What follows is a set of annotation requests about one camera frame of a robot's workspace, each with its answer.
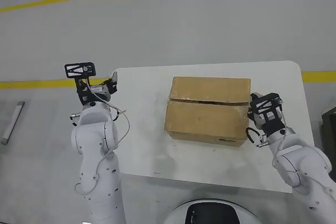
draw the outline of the cardboard box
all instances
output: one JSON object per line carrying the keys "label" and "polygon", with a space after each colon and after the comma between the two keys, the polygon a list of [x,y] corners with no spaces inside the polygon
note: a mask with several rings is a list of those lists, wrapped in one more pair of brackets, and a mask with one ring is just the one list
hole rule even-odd
{"label": "cardboard box", "polygon": [[174,77],[165,130],[173,139],[241,146],[250,79]]}

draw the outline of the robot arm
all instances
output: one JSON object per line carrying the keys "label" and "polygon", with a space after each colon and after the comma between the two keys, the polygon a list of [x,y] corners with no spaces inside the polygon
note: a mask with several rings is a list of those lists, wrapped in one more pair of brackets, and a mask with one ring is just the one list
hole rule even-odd
{"label": "robot arm", "polygon": [[83,155],[81,182],[75,190],[87,201],[92,224],[126,224],[118,158],[114,153],[119,141],[110,107],[105,103],[116,91],[116,73],[104,83],[90,86],[89,77],[95,75],[93,63],[68,64],[65,69],[67,77],[75,79],[83,105],[80,114],[71,116],[75,125],[72,146]]}
{"label": "robot arm", "polygon": [[[257,146],[269,145],[274,155],[273,166],[293,188],[295,200],[303,206],[309,219],[314,223],[335,224],[336,183],[329,177],[332,170],[329,159],[321,150],[303,141],[292,128],[286,127],[278,94],[251,96],[248,117],[265,133]],[[249,130],[247,134],[253,142]]]}

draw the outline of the box flap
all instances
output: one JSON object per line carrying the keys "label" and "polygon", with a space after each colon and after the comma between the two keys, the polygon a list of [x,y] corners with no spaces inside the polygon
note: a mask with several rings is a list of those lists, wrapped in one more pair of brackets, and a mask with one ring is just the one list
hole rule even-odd
{"label": "box flap", "polygon": [[249,102],[250,79],[174,77],[170,99],[222,103]]}
{"label": "box flap", "polygon": [[170,101],[165,130],[246,139],[248,106],[226,106]]}

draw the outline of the yellow floor line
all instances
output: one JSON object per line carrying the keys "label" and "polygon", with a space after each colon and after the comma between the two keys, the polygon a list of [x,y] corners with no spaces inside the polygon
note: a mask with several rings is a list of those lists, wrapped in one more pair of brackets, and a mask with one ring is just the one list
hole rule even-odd
{"label": "yellow floor line", "polygon": [[[106,78],[90,79],[92,85],[102,83]],[[8,88],[67,88],[75,87],[72,79],[66,80],[47,80],[47,81],[18,81],[18,82],[0,82],[0,90]]]}
{"label": "yellow floor line", "polygon": [[[93,78],[91,84],[102,83],[106,78]],[[326,83],[336,82],[336,71],[325,72],[302,72],[302,81],[304,83]],[[0,82],[0,89],[8,88],[67,88],[75,87],[74,80],[47,80],[47,81],[18,81],[18,82]]]}
{"label": "yellow floor line", "polygon": [[8,7],[0,8],[0,12],[8,12],[12,10],[43,6],[45,4],[54,4],[54,3],[59,3],[59,2],[68,2],[68,0],[42,0],[42,1],[30,2],[26,4],[17,4],[15,6],[8,6]]}
{"label": "yellow floor line", "polygon": [[336,71],[302,72],[303,82],[336,82]]}

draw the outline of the white table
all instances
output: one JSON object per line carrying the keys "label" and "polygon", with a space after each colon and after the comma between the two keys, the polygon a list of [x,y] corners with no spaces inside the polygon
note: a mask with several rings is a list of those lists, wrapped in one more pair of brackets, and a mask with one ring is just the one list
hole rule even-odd
{"label": "white table", "polygon": [[[251,91],[276,92],[288,126],[314,144],[299,66],[290,61],[119,68],[111,102],[127,109],[131,130],[116,153],[121,172],[199,183],[291,192],[272,168],[268,147],[246,141],[240,148],[171,139],[164,131],[174,76],[250,78]],[[122,117],[119,136],[127,130]]]}

